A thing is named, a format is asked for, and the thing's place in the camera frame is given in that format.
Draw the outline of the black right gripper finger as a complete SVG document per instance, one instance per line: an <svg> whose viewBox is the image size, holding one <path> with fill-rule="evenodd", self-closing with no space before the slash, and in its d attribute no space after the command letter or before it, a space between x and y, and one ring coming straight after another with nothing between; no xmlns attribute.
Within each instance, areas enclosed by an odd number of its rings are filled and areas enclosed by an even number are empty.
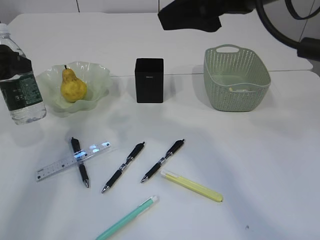
<svg viewBox="0 0 320 240"><path fill-rule="evenodd" d="M207 33L221 28L220 0L174 0L158 13L158 19L165 31L194 29Z"/></svg>

